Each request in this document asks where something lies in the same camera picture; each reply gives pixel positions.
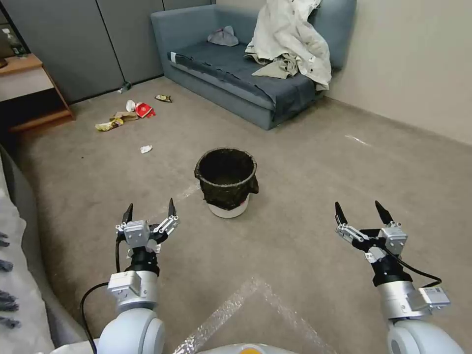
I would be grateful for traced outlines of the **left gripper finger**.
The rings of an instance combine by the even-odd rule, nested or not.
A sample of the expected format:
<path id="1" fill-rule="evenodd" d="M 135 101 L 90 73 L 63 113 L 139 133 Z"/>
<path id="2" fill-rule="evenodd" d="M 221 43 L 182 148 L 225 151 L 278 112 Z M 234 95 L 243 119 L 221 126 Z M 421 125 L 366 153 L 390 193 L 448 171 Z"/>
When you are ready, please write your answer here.
<path id="1" fill-rule="evenodd" d="M 133 204 L 131 203 L 129 205 L 129 207 L 127 208 L 127 210 L 125 211 L 125 213 L 123 214 L 122 222 L 115 226 L 115 229 L 117 230 L 117 233 L 122 233 L 123 232 L 124 227 L 129 222 L 132 221 L 132 217 L 133 217 Z"/>
<path id="2" fill-rule="evenodd" d="M 172 198 L 169 200 L 168 216 L 161 221 L 157 226 L 153 227 L 154 238 L 168 238 L 178 227 L 180 218 L 177 215 L 177 210 Z"/>

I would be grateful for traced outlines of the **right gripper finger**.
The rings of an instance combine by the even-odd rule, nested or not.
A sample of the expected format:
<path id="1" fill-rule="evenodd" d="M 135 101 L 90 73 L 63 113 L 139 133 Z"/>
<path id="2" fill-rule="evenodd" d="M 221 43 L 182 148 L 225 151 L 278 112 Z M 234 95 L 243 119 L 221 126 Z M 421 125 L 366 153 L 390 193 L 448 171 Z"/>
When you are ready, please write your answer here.
<path id="1" fill-rule="evenodd" d="M 386 208 L 384 208 L 377 200 L 375 200 L 375 207 L 377 209 L 381 221 L 383 222 L 386 228 L 401 227 L 401 223 L 395 222 L 390 212 Z"/>
<path id="2" fill-rule="evenodd" d="M 336 233 L 355 248 L 367 246 L 367 235 L 349 225 L 338 201 L 335 202 Z"/>

